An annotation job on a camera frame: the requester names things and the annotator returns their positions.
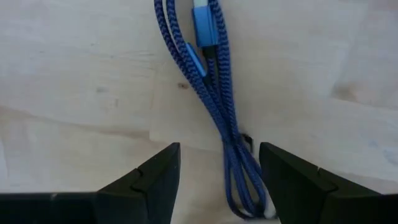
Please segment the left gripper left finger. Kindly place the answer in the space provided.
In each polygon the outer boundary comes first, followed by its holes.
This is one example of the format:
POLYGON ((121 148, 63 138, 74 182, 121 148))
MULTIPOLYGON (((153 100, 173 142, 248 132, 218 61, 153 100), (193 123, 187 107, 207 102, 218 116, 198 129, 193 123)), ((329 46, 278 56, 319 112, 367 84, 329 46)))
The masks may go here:
POLYGON ((174 142, 97 192, 97 224, 170 224, 180 183, 174 142))

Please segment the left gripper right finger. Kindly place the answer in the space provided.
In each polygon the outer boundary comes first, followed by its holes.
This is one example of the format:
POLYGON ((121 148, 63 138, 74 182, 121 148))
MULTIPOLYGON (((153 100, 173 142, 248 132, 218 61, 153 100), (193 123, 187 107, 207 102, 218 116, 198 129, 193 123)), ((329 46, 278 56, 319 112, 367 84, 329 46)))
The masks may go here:
POLYGON ((381 224, 379 193, 269 142, 259 159, 282 224, 381 224))

